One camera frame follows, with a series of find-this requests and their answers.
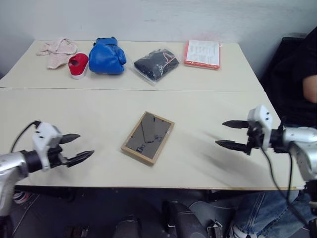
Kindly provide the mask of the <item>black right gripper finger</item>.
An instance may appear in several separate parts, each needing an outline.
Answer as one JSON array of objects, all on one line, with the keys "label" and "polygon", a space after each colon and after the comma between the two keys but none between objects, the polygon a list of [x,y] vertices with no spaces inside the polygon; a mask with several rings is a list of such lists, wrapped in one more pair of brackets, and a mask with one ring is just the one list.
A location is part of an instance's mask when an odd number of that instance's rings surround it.
[{"label": "black right gripper finger", "polygon": [[222,123],[222,125],[230,127],[230,128],[248,128],[249,123],[245,120],[228,120]]},{"label": "black right gripper finger", "polygon": [[215,141],[215,143],[218,144],[219,146],[222,146],[230,150],[235,150],[240,152],[245,152],[246,150],[246,144],[236,143],[235,141],[217,140]]}]

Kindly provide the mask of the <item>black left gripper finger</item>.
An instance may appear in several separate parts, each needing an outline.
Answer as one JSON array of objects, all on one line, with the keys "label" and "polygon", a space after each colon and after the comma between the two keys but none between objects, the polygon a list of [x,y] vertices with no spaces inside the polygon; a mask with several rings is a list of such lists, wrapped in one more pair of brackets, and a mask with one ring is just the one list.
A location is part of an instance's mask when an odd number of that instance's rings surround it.
[{"label": "black left gripper finger", "polygon": [[74,156],[70,159],[67,159],[67,162],[65,165],[68,168],[75,166],[75,165],[85,161],[86,159],[88,159],[94,152],[95,152],[94,150],[81,152],[81,153],[77,154],[76,156]]},{"label": "black left gripper finger", "polygon": [[66,144],[66,143],[72,142],[79,137],[80,137],[79,134],[73,134],[73,133],[65,134],[62,136],[60,140],[60,144]]}]

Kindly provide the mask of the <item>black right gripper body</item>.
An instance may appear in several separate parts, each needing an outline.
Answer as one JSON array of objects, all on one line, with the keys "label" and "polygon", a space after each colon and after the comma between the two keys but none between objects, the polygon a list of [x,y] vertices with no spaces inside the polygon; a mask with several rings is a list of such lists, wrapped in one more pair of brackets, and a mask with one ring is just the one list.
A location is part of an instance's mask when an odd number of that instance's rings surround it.
[{"label": "black right gripper body", "polygon": [[247,131],[247,144],[245,153],[247,155],[251,154],[252,149],[260,149],[263,144],[263,132],[262,132],[262,126],[259,122],[249,121],[248,122],[249,127]]}]

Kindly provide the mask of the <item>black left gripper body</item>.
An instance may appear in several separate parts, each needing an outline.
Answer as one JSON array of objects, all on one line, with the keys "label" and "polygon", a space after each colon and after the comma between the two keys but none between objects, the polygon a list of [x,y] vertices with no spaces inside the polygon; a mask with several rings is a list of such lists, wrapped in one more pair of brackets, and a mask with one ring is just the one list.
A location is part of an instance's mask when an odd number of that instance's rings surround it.
[{"label": "black left gripper body", "polygon": [[51,169],[61,165],[69,168],[69,160],[62,155],[62,148],[59,145],[48,150],[48,159]]}]

